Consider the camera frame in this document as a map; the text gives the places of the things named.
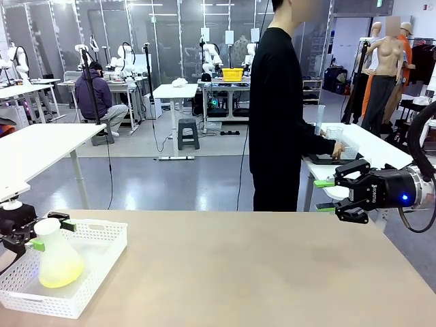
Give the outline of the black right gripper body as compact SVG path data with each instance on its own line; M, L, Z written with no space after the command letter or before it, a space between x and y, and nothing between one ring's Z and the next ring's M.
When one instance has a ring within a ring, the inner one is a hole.
M352 183L352 203L361 209L412 207L416 185L406 170L370 170Z

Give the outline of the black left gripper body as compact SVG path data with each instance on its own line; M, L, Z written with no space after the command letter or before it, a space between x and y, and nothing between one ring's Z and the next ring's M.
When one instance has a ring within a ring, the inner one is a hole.
M37 221L35 208L30 204L1 203L1 239L30 240L36 237Z

